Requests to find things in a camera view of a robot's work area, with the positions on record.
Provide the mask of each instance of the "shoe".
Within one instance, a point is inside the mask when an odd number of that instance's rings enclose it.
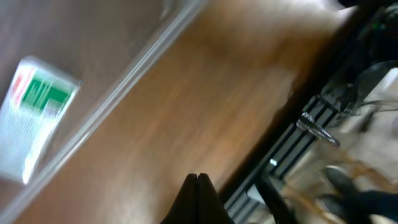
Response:
[[[359,212],[355,206],[345,198],[337,195],[324,194],[318,197],[319,206],[336,215],[348,224],[372,224],[369,216]]]
[[[327,182],[335,188],[339,194],[346,197],[352,197],[359,193],[353,180],[344,169],[338,166],[327,166],[322,170]]]

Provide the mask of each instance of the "glass surface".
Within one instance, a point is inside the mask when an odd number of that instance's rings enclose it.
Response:
[[[20,44],[22,47],[11,59],[0,58],[0,68],[4,68],[0,72],[7,70],[7,75],[2,76],[2,92],[8,89],[18,61],[27,55],[34,55],[81,80],[80,91],[29,184],[23,186],[0,179],[0,223],[12,222],[26,208],[203,5],[202,0],[72,0],[35,8],[15,1],[5,6],[10,13],[0,11],[0,19],[8,19],[9,24],[16,26],[20,18],[15,19],[15,11],[27,13],[20,19],[24,22],[34,16],[28,12],[36,9],[43,13],[35,16],[49,17],[44,19],[49,24],[12,30],[15,35],[29,35],[31,41]],[[54,27],[59,26],[64,33],[53,34]]]

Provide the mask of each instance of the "green label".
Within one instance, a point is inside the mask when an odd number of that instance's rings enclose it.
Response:
[[[22,97],[21,105],[40,114],[56,116],[66,105],[71,94],[71,90],[66,90],[53,80],[45,80],[35,74]]]

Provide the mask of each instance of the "wooden table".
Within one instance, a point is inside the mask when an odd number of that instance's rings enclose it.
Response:
[[[187,174],[222,187],[344,21],[322,2],[212,1],[16,223],[158,223]]]

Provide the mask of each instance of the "package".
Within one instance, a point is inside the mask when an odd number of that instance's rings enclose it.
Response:
[[[28,183],[79,86],[37,58],[21,60],[0,109],[0,178]]]

